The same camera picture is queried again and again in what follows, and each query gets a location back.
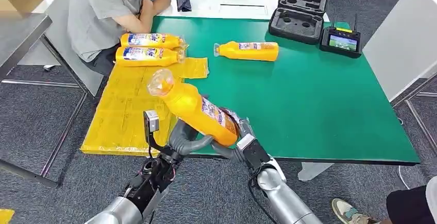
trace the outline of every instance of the plastic bottle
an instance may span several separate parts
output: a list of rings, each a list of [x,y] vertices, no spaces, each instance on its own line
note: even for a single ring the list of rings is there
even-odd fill
[[[122,46],[145,46],[167,49],[186,47],[181,37],[161,33],[125,33],[120,37],[120,43]]]
[[[169,66],[185,60],[185,48],[170,50],[150,47],[119,47],[115,53],[117,64],[125,67]]]
[[[276,61],[279,46],[275,42],[228,42],[223,45],[214,44],[214,56],[225,56],[231,59],[247,59],[260,61]]]
[[[175,82],[166,68],[156,71],[147,88],[160,97],[169,110],[204,135],[211,135],[224,145],[237,141],[237,129],[232,118],[203,98],[197,88],[188,83]]]

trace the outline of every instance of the shoe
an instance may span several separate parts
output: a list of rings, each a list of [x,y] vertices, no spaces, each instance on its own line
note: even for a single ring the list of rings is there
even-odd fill
[[[339,198],[331,201],[332,210],[344,224],[377,224],[376,218],[358,213],[352,205]]]

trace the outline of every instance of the controller screen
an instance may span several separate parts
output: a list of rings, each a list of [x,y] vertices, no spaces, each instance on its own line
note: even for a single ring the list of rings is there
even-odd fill
[[[329,38],[329,46],[338,47],[345,50],[357,51],[357,41],[348,38],[331,35]]]

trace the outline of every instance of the black case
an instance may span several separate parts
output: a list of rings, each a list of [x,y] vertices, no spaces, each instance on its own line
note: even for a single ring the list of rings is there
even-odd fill
[[[278,0],[268,24],[272,35],[317,44],[323,29],[323,14],[328,0]]]
[[[317,44],[323,29],[323,18],[297,10],[277,8],[268,24],[272,35]]]

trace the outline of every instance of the hand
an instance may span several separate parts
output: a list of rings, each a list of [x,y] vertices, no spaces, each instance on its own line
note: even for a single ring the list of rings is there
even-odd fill
[[[212,136],[206,135],[195,141],[199,132],[182,120],[178,120],[169,138],[169,146],[180,155],[186,156],[211,144]]]
[[[254,132],[252,130],[252,127],[249,124],[249,120],[246,119],[242,119],[240,117],[238,117],[238,115],[232,111],[229,110],[227,108],[220,108],[223,112],[225,112],[226,114],[228,114],[230,117],[232,117],[233,121],[235,122],[235,125],[237,126],[240,138],[242,139],[244,136],[246,136],[247,134],[250,134],[252,136],[254,135]],[[223,145],[221,145],[220,143],[216,142],[216,141],[212,141],[211,142],[211,147],[212,149],[214,149],[214,151],[218,154],[220,154],[221,156],[234,160],[234,161],[239,161],[239,162],[244,162],[244,155],[243,152],[237,147],[235,148],[228,148],[225,147]]]

